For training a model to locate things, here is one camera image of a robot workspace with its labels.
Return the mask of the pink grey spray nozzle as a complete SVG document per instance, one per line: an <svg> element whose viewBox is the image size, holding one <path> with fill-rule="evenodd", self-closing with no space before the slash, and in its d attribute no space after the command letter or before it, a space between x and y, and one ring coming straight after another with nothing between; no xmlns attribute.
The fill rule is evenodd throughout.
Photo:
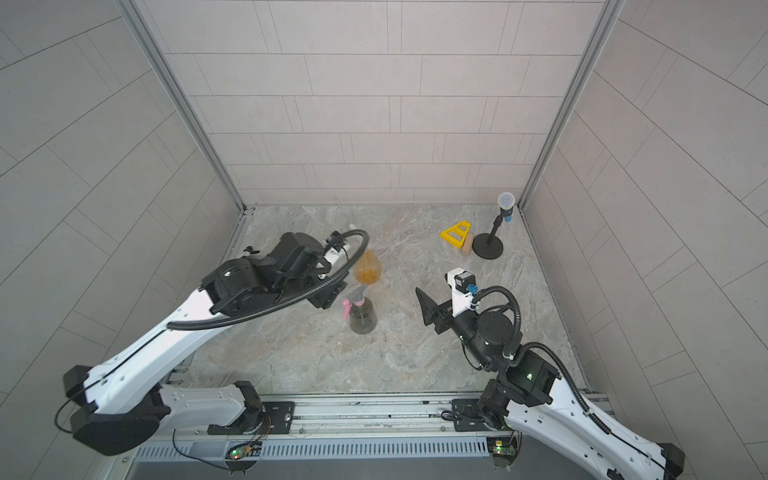
<svg viewBox="0 0 768 480"><path fill-rule="evenodd" d="M365 290L367 286L361 284L357 286L348 296L343 300L343 318L350 320L353 317L359 317L366 302Z"/></svg>

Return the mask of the dark grey bottle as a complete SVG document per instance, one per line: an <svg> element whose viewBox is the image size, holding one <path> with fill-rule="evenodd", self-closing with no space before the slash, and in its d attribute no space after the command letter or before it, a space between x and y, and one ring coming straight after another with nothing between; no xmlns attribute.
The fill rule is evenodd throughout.
<svg viewBox="0 0 768 480"><path fill-rule="evenodd" d="M377 316L373 303L367 297L352 302L349 308L349 325L352 331L359 335L371 333L377 325Z"/></svg>

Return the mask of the orange plastic bottle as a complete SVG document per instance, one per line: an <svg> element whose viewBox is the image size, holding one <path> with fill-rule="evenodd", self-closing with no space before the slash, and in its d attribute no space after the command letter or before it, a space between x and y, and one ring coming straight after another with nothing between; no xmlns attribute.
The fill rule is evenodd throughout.
<svg viewBox="0 0 768 480"><path fill-rule="evenodd" d="M363 285L373 285L382 275L382 266L372 250L366 250L354 266L354 276Z"/></svg>

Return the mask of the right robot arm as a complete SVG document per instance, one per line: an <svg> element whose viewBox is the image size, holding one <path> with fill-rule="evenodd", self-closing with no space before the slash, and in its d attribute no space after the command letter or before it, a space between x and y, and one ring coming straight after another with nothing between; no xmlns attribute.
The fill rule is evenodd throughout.
<svg viewBox="0 0 768 480"><path fill-rule="evenodd" d="M580 392L564 362L547 345L523 342L514 295L493 286L463 292L460 311L415 291L426 325L451 330L480 370L495 373L480 399L483 424L527 434L579 465L596 479L676 479L685 454L626 428Z"/></svg>

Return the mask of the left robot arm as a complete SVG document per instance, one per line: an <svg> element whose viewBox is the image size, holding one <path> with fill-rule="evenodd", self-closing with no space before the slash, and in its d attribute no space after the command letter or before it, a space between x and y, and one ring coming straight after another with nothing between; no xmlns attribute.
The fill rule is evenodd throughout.
<svg viewBox="0 0 768 480"><path fill-rule="evenodd" d="M63 376L76 404L60 431L105 456L125 453L158 432L202 427L209 435L251 434L262 428L263 403L248 381L184 388L162 381L222 332L304 300L329 308L369 243L363 230L334 232L320 242L283 234L268 253L248 247L207 274L164 320L95 366Z"/></svg>

